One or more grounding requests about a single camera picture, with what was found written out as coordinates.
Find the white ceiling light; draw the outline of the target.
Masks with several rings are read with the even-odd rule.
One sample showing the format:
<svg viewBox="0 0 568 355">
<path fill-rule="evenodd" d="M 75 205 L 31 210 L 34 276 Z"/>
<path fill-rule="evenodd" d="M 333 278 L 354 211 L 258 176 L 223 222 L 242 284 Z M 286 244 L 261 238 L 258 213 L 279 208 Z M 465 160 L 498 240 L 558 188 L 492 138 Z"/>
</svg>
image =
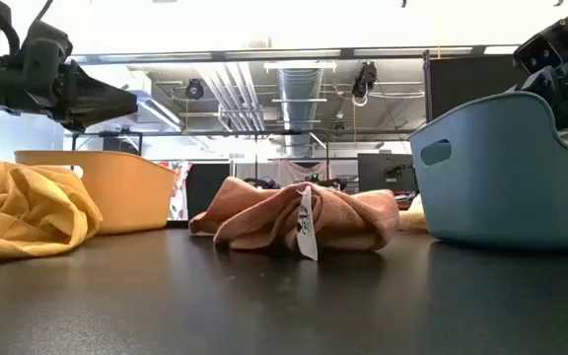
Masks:
<svg viewBox="0 0 568 355">
<path fill-rule="evenodd" d="M 335 71 L 337 63 L 335 61 L 313 61 L 313 60 L 289 60 L 289 61 L 273 61 L 265 62 L 263 68 L 269 70 L 332 70 Z"/>
</svg>

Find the cream peach towel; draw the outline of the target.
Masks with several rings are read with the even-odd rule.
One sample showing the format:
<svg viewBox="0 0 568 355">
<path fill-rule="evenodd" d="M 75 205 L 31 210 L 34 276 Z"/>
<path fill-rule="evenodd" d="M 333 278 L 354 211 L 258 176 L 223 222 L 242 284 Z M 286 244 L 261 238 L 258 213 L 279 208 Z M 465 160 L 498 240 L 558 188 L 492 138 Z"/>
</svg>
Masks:
<svg viewBox="0 0 568 355">
<path fill-rule="evenodd" d="M 411 201 L 407 210 L 399 211 L 397 229 L 407 233 L 427 233 L 427 223 L 421 195 L 418 194 Z"/>
</svg>

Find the black hanging device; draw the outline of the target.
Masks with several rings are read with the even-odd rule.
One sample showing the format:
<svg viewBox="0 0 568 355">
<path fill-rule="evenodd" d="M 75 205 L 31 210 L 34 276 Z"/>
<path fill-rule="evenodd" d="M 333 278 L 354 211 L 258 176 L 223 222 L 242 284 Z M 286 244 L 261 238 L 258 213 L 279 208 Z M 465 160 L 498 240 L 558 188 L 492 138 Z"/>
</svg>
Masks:
<svg viewBox="0 0 568 355">
<path fill-rule="evenodd" d="M 367 104 L 369 94 L 378 79 L 378 72 L 374 62 L 365 62 L 355 77 L 351 90 L 352 104 L 355 107 L 363 107 Z"/>
</svg>

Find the blue plastic basket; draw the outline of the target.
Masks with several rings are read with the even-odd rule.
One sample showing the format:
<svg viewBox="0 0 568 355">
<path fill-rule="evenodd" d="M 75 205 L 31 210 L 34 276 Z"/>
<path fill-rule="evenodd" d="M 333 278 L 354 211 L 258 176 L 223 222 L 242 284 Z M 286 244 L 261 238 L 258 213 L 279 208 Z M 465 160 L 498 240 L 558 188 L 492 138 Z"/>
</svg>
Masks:
<svg viewBox="0 0 568 355">
<path fill-rule="evenodd" d="M 568 249 L 568 144 L 541 97 L 458 106 L 409 137 L 430 233 L 491 248 Z"/>
</svg>

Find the salmon pink towel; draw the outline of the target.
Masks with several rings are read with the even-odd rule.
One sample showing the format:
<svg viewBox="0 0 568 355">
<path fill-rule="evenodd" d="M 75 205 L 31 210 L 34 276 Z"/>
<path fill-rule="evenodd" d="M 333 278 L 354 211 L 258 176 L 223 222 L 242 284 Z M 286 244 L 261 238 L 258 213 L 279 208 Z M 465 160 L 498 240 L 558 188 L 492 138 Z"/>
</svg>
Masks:
<svg viewBox="0 0 568 355">
<path fill-rule="evenodd" d="M 317 261 L 326 251 L 376 251 L 399 225 L 392 191 L 347 194 L 311 182 L 258 189 L 228 177 L 189 231 L 234 250 L 290 250 Z"/>
</svg>

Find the floral cloth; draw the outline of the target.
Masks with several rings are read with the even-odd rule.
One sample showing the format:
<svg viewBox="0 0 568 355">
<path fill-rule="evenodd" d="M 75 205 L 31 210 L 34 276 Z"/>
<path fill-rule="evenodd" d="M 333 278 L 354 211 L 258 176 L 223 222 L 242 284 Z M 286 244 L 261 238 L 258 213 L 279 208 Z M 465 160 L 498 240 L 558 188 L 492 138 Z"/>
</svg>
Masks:
<svg viewBox="0 0 568 355">
<path fill-rule="evenodd" d="M 173 160 L 161 161 L 160 165 L 171 169 L 175 173 L 168 220 L 187 221 L 186 178 L 191 168 L 191 163 L 185 160 Z"/>
</svg>

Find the orange plastic basket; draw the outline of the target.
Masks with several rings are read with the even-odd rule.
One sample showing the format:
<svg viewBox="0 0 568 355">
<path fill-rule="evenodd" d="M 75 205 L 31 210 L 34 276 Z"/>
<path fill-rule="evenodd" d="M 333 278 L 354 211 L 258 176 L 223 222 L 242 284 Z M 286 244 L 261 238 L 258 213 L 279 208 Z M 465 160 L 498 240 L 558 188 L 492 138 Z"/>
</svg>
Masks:
<svg viewBox="0 0 568 355">
<path fill-rule="evenodd" d="M 81 181 L 104 216 L 101 235 L 161 229 L 168 222 L 176 174 L 163 165 L 114 151 L 22 150 L 15 161 L 81 168 Z"/>
</svg>

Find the black low panel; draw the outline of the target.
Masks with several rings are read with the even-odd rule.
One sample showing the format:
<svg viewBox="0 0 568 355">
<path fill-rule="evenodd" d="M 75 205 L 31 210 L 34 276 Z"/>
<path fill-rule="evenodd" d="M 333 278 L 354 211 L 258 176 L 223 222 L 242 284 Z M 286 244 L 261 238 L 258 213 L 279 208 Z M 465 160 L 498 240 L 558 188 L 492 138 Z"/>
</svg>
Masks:
<svg viewBox="0 0 568 355">
<path fill-rule="evenodd" d="M 185 181 L 188 220 L 207 210 L 229 173 L 230 164 L 197 163 L 191 166 Z"/>
</svg>

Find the silver ventilation duct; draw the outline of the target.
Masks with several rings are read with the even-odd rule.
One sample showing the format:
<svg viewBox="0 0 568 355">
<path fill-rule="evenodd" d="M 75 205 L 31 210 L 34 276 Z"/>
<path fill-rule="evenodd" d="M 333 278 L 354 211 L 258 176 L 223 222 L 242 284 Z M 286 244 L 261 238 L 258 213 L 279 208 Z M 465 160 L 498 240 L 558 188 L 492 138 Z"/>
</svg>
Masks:
<svg viewBox="0 0 568 355">
<path fill-rule="evenodd" d="M 323 71 L 318 68 L 291 68 L 277 71 L 282 119 L 286 130 L 311 130 L 317 113 Z M 285 135 L 289 157 L 309 158 L 314 139 L 308 133 Z"/>
</svg>

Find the mustard yellow towel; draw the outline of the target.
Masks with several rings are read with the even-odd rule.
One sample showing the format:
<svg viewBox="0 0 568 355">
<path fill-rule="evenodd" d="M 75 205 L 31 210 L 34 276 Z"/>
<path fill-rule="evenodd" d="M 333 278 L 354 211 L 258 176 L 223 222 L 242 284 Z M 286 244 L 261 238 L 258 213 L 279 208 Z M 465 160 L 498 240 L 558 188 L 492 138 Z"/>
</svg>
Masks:
<svg viewBox="0 0 568 355">
<path fill-rule="evenodd" d="M 102 222 L 73 171 L 0 162 L 0 261 L 69 252 L 92 238 Z"/>
</svg>

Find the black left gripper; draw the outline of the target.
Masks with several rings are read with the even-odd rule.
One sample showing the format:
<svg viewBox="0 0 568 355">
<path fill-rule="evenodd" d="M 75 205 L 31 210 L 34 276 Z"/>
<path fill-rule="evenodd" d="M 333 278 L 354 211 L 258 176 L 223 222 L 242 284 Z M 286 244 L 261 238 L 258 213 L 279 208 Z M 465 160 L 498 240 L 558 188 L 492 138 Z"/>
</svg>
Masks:
<svg viewBox="0 0 568 355">
<path fill-rule="evenodd" d="M 75 61 L 66 64 L 72 49 L 65 32 L 31 24 L 21 48 L 20 111 L 47 114 L 73 132 L 137 111 L 134 94 L 90 77 Z"/>
</svg>

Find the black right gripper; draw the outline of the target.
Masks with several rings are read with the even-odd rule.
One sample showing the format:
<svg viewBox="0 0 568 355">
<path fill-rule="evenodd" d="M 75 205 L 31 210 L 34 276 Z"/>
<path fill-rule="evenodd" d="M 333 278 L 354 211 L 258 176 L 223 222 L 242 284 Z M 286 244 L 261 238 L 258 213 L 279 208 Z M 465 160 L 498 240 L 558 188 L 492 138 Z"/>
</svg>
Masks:
<svg viewBox="0 0 568 355">
<path fill-rule="evenodd" d="M 521 44 L 513 62 L 528 74 L 514 89 L 542 97 L 556 128 L 568 128 L 568 21 L 560 20 Z"/>
</svg>

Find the black partition panel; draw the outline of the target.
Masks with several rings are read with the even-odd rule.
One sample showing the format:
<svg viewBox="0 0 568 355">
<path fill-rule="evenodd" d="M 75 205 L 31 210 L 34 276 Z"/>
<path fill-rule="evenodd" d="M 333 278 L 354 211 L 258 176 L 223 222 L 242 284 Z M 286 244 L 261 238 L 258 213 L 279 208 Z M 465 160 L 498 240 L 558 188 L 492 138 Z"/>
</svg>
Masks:
<svg viewBox="0 0 568 355">
<path fill-rule="evenodd" d="M 527 72 L 511 54 L 434 58 L 423 62 L 426 121 L 476 99 L 523 83 Z"/>
</svg>

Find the black monitor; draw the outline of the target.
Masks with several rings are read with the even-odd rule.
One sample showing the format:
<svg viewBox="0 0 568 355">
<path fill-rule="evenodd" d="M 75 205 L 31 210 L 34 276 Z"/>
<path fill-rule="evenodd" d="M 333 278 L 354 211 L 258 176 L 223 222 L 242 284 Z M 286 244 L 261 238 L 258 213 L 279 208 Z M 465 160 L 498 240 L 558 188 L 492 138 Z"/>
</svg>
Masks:
<svg viewBox="0 0 568 355">
<path fill-rule="evenodd" d="M 413 160 L 409 154 L 361 153 L 357 157 L 357 165 L 360 191 L 418 191 Z"/>
</svg>

